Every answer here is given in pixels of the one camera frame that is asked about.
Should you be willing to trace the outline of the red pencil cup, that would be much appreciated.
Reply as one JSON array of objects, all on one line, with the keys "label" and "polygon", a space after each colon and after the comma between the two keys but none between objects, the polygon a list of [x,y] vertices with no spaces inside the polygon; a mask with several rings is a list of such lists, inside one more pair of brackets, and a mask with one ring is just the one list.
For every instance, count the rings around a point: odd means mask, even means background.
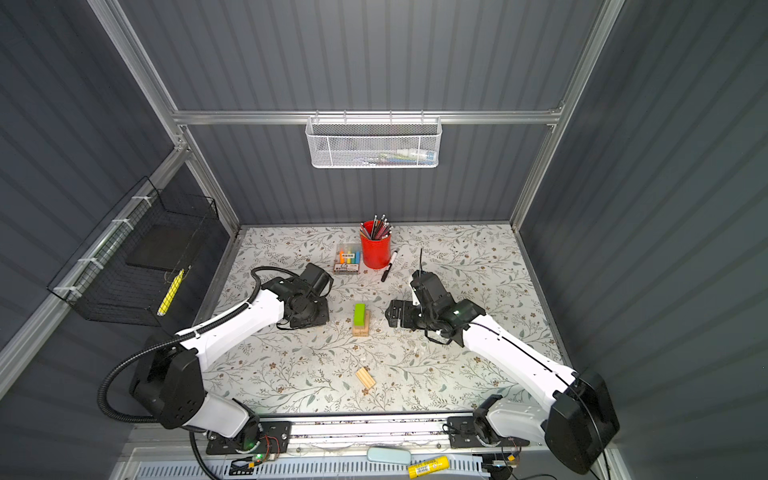
[{"label": "red pencil cup", "polygon": [[360,242],[362,259],[368,268],[380,270],[387,267],[390,263],[391,238],[384,236],[381,239],[375,239],[371,233],[373,226],[373,220],[361,224]]}]

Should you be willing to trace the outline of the clear box coloured chalks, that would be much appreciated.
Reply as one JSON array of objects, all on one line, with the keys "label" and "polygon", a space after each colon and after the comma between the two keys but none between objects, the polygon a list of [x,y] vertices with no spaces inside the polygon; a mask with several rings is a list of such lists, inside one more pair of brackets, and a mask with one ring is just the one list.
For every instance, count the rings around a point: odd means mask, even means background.
[{"label": "clear box coloured chalks", "polygon": [[334,258],[333,272],[336,274],[358,274],[361,271],[362,247],[357,243],[339,243]]}]

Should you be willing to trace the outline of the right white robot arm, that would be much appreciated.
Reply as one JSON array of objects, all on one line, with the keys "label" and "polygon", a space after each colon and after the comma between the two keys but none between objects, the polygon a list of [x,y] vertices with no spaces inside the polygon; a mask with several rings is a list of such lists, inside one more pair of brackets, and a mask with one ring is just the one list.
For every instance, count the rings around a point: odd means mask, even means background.
[{"label": "right white robot arm", "polygon": [[421,331],[443,346],[456,344],[494,364],[535,401],[525,406],[492,394],[467,417],[454,419],[448,431],[456,447],[542,443],[576,474],[587,474],[620,429],[603,377],[578,372],[524,343],[476,303],[457,301],[438,276],[417,270],[410,282],[413,297],[393,300],[385,311],[393,328]]}]

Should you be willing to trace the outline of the black marker pen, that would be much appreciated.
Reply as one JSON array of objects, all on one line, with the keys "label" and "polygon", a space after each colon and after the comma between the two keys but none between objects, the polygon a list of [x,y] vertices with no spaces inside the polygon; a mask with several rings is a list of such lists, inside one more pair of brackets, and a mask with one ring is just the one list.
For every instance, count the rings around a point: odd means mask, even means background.
[{"label": "black marker pen", "polygon": [[397,258],[397,256],[398,256],[398,250],[395,250],[392,253],[392,255],[391,255],[390,259],[389,259],[389,262],[388,262],[387,266],[385,267],[385,269],[384,269],[384,271],[382,273],[381,280],[380,280],[381,282],[385,282],[386,279],[388,278],[388,275],[389,275],[389,273],[390,273],[390,271],[391,271],[391,269],[393,267],[394,261]]}]

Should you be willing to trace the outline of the yellow ruler in basket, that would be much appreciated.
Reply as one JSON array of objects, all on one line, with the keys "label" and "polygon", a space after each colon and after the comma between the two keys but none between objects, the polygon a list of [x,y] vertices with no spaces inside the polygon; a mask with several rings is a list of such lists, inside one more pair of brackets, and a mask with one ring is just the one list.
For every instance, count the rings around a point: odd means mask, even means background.
[{"label": "yellow ruler in basket", "polygon": [[164,298],[162,299],[157,309],[157,313],[156,313],[157,316],[163,317],[168,313],[173,303],[173,300],[175,299],[175,296],[185,278],[185,274],[186,274],[185,270],[181,269],[179,273],[174,277]]}]

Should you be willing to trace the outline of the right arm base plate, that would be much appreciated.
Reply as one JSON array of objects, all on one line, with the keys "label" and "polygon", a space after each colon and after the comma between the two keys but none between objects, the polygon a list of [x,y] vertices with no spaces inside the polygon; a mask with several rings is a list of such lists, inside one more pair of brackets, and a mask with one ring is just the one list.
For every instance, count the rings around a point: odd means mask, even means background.
[{"label": "right arm base plate", "polygon": [[496,447],[498,442],[488,443],[482,440],[476,431],[474,418],[471,415],[451,416],[442,425],[442,430],[449,437],[452,448]]}]

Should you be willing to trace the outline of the light blue eraser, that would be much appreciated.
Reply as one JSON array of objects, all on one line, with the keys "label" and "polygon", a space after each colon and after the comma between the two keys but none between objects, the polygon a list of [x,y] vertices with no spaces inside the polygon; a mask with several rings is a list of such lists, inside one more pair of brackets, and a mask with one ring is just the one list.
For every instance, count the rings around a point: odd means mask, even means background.
[{"label": "light blue eraser", "polygon": [[412,454],[405,449],[372,446],[366,452],[366,458],[373,463],[385,463],[408,466],[412,462]]}]

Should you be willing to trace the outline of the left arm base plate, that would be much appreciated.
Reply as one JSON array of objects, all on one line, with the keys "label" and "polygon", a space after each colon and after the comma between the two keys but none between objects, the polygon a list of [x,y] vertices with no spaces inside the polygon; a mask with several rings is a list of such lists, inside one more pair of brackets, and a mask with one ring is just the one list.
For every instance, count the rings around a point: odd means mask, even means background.
[{"label": "left arm base plate", "polygon": [[293,424],[289,421],[249,422],[232,438],[210,434],[205,449],[207,455],[255,455],[285,453]]}]

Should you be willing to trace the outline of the yellow glue stick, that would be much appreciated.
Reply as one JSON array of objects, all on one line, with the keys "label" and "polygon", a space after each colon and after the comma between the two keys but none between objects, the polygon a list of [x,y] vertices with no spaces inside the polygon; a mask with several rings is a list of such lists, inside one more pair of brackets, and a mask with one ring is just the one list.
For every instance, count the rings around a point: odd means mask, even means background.
[{"label": "yellow glue stick", "polygon": [[425,475],[440,472],[450,468],[450,460],[447,456],[436,457],[408,467],[410,479],[416,479]]}]

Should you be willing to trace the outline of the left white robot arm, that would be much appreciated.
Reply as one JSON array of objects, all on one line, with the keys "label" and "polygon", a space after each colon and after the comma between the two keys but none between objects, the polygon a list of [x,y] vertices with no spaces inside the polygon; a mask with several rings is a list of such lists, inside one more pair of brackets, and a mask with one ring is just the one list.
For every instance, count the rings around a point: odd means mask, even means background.
[{"label": "left white robot arm", "polygon": [[296,274],[282,267],[251,270],[252,293],[240,304],[192,328],[178,332],[175,343],[138,360],[130,393],[166,429],[215,433],[253,447],[260,438],[257,414],[240,402],[209,392],[203,374],[251,335],[271,326],[301,330],[325,325],[334,280],[309,263]]}]

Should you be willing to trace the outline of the green block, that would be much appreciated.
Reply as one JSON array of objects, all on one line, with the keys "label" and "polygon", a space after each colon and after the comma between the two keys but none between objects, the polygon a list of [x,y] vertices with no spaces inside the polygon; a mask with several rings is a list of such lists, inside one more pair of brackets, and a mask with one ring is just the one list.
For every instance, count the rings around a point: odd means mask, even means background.
[{"label": "green block", "polygon": [[366,321],[366,305],[364,303],[357,303],[354,307],[353,326],[355,328],[362,328],[365,326]]}]

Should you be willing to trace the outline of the ridged wood block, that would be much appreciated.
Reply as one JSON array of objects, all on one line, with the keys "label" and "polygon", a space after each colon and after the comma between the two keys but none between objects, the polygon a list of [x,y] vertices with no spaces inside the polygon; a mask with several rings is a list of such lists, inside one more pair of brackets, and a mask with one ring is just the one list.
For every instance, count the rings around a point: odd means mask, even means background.
[{"label": "ridged wood block", "polygon": [[355,372],[355,376],[366,390],[370,390],[376,385],[375,379],[366,367],[358,369]]}]

